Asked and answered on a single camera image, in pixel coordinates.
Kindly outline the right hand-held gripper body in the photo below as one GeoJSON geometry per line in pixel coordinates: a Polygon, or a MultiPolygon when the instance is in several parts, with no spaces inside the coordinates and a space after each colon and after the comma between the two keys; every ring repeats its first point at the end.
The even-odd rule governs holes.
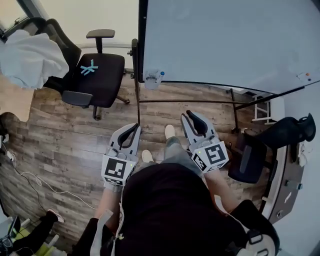
{"type": "Polygon", "coordinates": [[[192,153],[192,161],[202,173],[220,169],[229,161],[226,145],[217,133],[193,142],[188,149],[192,153]]]}

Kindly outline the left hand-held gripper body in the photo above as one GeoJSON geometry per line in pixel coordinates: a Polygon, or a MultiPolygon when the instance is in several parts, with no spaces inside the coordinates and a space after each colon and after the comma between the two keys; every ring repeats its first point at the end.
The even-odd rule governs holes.
{"type": "MultiPolygon", "coordinates": [[[[132,135],[123,145],[129,144],[132,135]]],[[[102,157],[101,177],[104,181],[103,187],[115,192],[121,191],[138,161],[137,155],[130,155],[129,150],[116,150],[109,143],[107,153],[102,157]]]]}

